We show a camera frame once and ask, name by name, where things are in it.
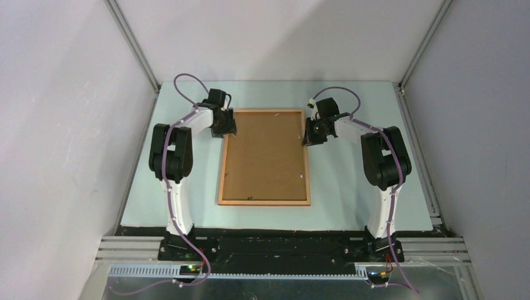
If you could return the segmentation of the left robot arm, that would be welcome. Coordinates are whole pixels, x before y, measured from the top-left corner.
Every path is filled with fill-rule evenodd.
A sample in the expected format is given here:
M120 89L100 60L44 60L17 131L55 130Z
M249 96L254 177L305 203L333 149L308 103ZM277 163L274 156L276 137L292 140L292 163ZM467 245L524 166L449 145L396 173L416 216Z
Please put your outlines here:
M186 237L194 222L184 189L193 168L193 138L210 130L213 138L237 133L232 96L220 89L210 89L208 96L196 104L190 113L173 124L156 124L152 130L148 164L161 182L167 196L167 232L182 236L173 251L182 260L190 260L198 251L195 240Z

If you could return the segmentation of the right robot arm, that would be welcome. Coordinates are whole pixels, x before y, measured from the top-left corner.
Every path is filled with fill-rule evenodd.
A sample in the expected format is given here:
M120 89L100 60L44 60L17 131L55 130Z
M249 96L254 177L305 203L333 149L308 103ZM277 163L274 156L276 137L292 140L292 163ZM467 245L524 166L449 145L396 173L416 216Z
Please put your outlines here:
M401 131L396 126L380 128L340 113L336 101L329 97L320 101L311 98L307 106L303 146L324 144L328 137L347 139L361 146L364 175L372 186L379 188L380 200L366 226L368 239L364 255L380 261L396 242L394 217L396 202L412 164Z

